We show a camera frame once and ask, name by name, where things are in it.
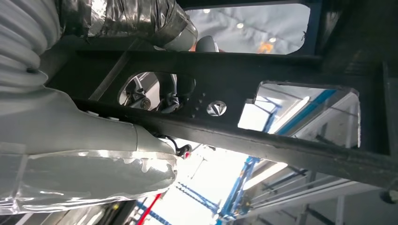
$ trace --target mechanical part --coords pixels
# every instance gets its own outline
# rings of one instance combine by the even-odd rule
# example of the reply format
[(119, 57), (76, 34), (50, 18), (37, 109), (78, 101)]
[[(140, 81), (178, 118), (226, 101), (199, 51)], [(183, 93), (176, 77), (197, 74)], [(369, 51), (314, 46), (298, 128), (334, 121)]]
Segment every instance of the mechanical part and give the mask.
[(141, 100), (141, 109), (148, 110), (151, 107), (151, 100), (149, 98), (143, 98)]

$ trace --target plastic wrap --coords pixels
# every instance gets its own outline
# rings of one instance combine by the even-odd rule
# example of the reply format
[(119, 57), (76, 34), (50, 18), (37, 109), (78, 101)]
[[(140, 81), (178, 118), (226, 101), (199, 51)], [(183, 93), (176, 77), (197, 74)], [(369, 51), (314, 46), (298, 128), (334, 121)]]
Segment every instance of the plastic wrap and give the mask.
[(53, 212), (164, 192), (178, 158), (159, 152), (72, 150), (0, 155), (0, 214)]
[(164, 46), (184, 29), (196, 28), (175, 0), (61, 0), (65, 34), (80, 37), (137, 36)]

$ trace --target gray fabric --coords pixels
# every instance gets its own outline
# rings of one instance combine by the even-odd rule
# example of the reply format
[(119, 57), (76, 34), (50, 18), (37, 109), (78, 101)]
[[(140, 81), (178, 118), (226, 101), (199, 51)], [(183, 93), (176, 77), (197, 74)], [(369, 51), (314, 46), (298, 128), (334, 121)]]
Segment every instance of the gray fabric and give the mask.
[[(310, 9), (289, 4), (198, 9), (186, 13), (198, 29), (199, 38), (212, 36), (221, 50), (259, 53), (261, 44), (268, 43), (273, 45), (269, 53), (288, 54), (304, 43)], [(239, 23), (244, 25), (241, 29), (237, 27)]]

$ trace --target metal beam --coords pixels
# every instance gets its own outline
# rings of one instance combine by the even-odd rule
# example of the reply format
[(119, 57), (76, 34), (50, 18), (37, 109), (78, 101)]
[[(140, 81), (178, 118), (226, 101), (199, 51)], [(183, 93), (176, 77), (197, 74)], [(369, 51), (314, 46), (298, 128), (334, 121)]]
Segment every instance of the metal beam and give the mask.
[(250, 211), (245, 215), (239, 216), (238, 218), (252, 217), (262, 213), (281, 210), (288, 207), (296, 207), (306, 203), (324, 201), (343, 194), (352, 195), (376, 189), (378, 188), (371, 185), (339, 179), (325, 185), (314, 187), (309, 190), (267, 202), (255, 210)]

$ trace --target gray plastic cover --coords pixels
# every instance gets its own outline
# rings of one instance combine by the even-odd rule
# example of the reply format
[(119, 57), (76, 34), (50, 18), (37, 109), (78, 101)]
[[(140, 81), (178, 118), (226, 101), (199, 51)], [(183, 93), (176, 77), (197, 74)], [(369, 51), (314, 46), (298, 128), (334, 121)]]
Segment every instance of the gray plastic cover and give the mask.
[(164, 46), (189, 28), (197, 31), (175, 0), (61, 0), (64, 34), (79, 37), (137, 36)]

